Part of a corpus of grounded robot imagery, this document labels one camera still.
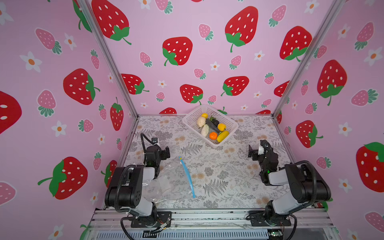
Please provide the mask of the clear zip bag blue zipper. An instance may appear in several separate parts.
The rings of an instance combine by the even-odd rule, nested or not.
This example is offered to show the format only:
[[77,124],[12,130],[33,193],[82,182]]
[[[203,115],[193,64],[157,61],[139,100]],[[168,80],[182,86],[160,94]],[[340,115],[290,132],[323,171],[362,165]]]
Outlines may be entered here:
[[196,197],[190,172],[181,157],[167,160],[157,177],[155,168],[145,167],[142,187],[144,198],[156,204]]

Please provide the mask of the orange mandarin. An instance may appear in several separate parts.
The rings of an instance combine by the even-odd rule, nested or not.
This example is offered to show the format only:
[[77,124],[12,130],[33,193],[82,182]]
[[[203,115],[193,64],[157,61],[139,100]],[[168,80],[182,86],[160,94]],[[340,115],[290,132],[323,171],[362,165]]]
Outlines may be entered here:
[[211,139],[211,140],[216,140],[217,139],[217,137],[218,137],[218,134],[216,133],[216,132],[211,132],[210,134],[209,134],[209,138]]

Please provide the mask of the white plastic perforated basket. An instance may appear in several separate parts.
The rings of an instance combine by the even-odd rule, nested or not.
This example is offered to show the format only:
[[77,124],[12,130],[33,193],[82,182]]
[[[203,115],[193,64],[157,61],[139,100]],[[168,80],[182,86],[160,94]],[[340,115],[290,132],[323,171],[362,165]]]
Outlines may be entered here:
[[239,125],[209,105],[201,105],[187,114],[182,122],[212,148],[223,145]]

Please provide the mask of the dark purple eggplant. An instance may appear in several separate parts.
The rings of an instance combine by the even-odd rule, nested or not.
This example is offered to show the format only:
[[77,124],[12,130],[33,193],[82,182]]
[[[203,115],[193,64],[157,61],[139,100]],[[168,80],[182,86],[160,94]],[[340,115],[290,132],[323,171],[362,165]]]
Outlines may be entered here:
[[212,130],[215,131],[216,133],[220,133],[220,131],[218,130],[218,128],[215,127],[215,126],[213,125],[213,123],[211,122],[211,120],[206,119],[206,124],[209,126],[210,129],[212,129]]

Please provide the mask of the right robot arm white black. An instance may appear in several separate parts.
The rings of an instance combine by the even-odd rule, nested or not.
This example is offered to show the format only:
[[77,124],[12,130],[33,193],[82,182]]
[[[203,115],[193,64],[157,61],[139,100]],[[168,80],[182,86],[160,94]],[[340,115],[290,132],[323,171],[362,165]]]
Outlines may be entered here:
[[279,168],[278,154],[266,140],[260,141],[257,150],[249,146],[248,157],[259,163],[263,184],[288,185],[290,188],[282,197],[269,201],[264,211],[250,211],[246,219],[253,225],[275,226],[284,223],[295,212],[331,199],[329,186],[309,161],[286,164]]

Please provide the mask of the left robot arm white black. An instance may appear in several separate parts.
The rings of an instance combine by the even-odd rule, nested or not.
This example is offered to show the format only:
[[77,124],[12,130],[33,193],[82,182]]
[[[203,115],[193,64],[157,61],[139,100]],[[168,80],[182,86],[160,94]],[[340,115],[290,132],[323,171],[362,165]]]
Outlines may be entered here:
[[105,194],[106,207],[113,207],[118,213],[130,212],[135,217],[156,217],[155,203],[143,197],[143,182],[157,179],[161,161],[170,157],[169,147],[162,150],[152,145],[146,149],[143,165],[117,167]]

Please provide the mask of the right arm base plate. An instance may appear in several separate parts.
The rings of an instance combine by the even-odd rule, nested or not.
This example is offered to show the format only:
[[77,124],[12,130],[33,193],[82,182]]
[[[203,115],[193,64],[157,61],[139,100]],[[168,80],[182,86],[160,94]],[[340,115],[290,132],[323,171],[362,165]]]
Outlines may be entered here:
[[265,211],[249,211],[246,220],[253,227],[289,227],[292,225],[288,215],[268,215]]

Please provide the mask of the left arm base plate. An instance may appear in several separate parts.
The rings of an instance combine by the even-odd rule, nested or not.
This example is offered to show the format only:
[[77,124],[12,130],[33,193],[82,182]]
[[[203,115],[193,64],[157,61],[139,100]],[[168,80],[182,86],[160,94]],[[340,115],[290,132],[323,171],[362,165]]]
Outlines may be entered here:
[[165,224],[171,226],[172,212],[160,211],[147,217],[137,217],[131,222],[131,228],[159,228]]

